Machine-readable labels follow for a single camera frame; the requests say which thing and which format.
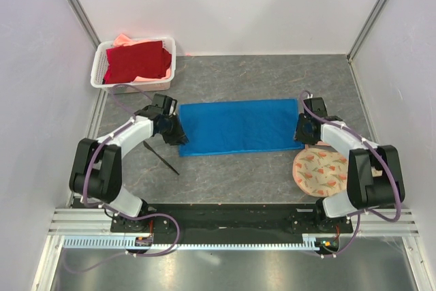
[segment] white wall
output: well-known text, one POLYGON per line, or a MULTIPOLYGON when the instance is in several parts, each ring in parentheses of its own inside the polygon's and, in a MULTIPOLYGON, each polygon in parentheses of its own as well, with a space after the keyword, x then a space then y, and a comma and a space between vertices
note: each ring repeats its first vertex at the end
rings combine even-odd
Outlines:
POLYGON ((30 290, 53 210, 65 206, 95 99, 93 47, 66 0, 0 0, 2 290, 30 290))
POLYGON ((399 150, 436 274, 436 0, 389 0, 355 65, 379 141, 399 150))
POLYGON ((171 35, 178 53, 345 54, 376 0, 80 0, 103 41, 171 35))

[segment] blue cloth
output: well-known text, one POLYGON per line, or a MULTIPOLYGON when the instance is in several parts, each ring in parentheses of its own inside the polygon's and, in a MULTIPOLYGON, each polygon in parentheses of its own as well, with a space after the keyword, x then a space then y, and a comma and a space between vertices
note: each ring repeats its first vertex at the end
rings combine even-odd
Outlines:
POLYGON ((189 139, 182 157, 304 147, 294 141, 297 99, 181 105, 180 119, 189 139))

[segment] white plastic basket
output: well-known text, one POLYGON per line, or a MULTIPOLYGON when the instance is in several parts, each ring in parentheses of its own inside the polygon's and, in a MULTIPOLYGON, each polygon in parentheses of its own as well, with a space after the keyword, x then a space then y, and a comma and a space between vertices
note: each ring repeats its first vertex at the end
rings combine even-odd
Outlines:
MULTIPOLYGON (((171 76, 165 80, 151 81, 151 82, 130 82, 127 85, 134 85, 140 88, 142 91, 160 91, 167 90, 171 86, 171 80, 174 78, 174 72, 176 70, 176 42, 172 37, 141 37, 133 40, 153 40, 162 41, 163 47, 171 54, 171 76)), ((104 89, 106 92, 114 85, 104 85, 103 78, 108 70, 108 56, 106 50, 113 48, 114 40, 102 42, 95 52, 93 68, 91 70, 91 85, 98 89, 104 89)), ((116 88, 115 93, 127 93, 137 92, 133 88, 119 87, 116 88)))

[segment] red towel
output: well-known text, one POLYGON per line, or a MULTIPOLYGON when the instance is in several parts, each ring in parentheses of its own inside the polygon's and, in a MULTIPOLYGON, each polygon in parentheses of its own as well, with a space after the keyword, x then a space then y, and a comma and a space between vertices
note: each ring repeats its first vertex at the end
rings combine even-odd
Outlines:
POLYGON ((171 66, 171 54, 162 41, 111 48, 106 54, 109 66, 104 79, 108 85, 132 82, 136 76, 163 78, 171 66))

